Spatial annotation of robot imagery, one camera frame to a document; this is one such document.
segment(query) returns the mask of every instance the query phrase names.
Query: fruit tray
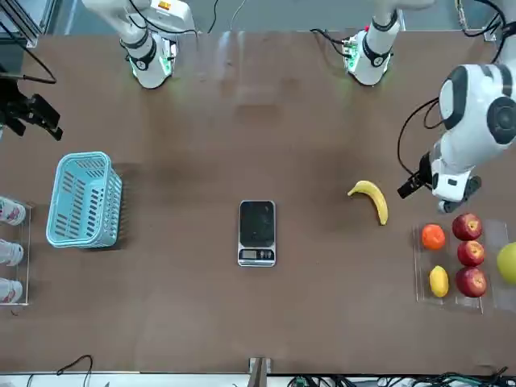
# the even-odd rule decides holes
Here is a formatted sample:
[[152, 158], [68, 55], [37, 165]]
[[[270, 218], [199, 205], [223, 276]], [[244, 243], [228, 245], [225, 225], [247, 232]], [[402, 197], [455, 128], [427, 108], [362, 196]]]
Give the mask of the fruit tray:
[[[425, 224], [417, 225], [413, 229], [417, 301], [481, 314], [494, 307], [516, 311], [516, 286], [504, 284], [496, 264], [498, 252], [509, 243], [506, 224], [497, 220], [483, 222], [484, 231], [478, 241], [484, 245], [485, 260], [478, 268], [484, 272], [488, 288], [480, 298], [466, 297], [457, 289], [455, 275], [463, 268], [457, 258], [457, 247], [461, 241], [451, 233], [451, 225], [435, 224], [439, 224], [446, 235], [446, 244], [438, 251], [428, 250], [422, 245], [421, 234]], [[442, 266], [448, 275], [449, 290], [443, 298], [436, 297], [430, 289], [429, 275], [436, 265]]]
[[25, 207], [25, 219], [18, 226], [11, 226], [6, 223], [0, 223], [0, 238], [8, 240], [9, 242], [19, 243], [23, 247], [23, 259], [16, 266], [6, 266], [0, 264], [0, 277], [8, 280], [20, 281], [23, 286], [22, 297], [16, 303], [1, 303], [0, 308], [8, 307], [18, 309], [19, 307], [29, 305], [29, 276], [30, 276], [30, 261], [31, 258], [31, 216], [32, 205], [21, 203]]

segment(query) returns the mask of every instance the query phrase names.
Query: white bottle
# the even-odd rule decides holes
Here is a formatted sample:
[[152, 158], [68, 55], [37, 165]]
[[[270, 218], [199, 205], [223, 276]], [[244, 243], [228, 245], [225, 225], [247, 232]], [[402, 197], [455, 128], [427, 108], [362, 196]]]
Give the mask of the white bottle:
[[23, 248], [17, 243], [0, 239], [0, 264], [16, 266], [23, 259]]
[[11, 281], [0, 278], [0, 303], [14, 304], [23, 294], [23, 286], [20, 281]]
[[25, 219], [25, 207], [0, 196], [0, 221], [18, 226]]

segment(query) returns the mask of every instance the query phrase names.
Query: apple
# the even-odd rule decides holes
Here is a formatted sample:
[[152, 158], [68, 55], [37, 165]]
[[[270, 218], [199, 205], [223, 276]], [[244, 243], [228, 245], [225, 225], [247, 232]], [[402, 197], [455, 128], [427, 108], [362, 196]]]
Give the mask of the apple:
[[462, 214], [451, 225], [453, 235], [460, 240], [474, 240], [482, 235], [482, 223], [474, 214]]
[[464, 241], [457, 248], [457, 256], [464, 266], [478, 266], [484, 262], [484, 246], [476, 240]]
[[462, 268], [455, 275], [455, 282], [466, 297], [478, 298], [487, 290], [487, 279], [479, 268]]

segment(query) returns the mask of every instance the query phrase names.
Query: yellow banana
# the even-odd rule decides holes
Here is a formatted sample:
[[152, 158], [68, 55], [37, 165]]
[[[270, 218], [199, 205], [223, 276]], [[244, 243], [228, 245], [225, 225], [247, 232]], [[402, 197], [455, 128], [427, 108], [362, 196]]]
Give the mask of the yellow banana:
[[352, 196], [355, 192], [368, 195], [378, 211], [378, 218], [380, 218], [380, 224], [384, 226], [389, 218], [389, 210], [387, 209], [387, 202], [385, 201], [384, 194], [380, 189], [371, 181], [358, 181], [351, 191], [347, 193], [348, 196]]

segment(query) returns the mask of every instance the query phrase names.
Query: orange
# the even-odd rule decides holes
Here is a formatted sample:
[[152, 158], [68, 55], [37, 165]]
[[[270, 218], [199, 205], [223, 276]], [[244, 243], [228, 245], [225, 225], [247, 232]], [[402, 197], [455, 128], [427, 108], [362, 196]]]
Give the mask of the orange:
[[446, 242], [444, 231], [438, 224], [427, 224], [422, 229], [422, 245], [430, 250], [443, 248]]

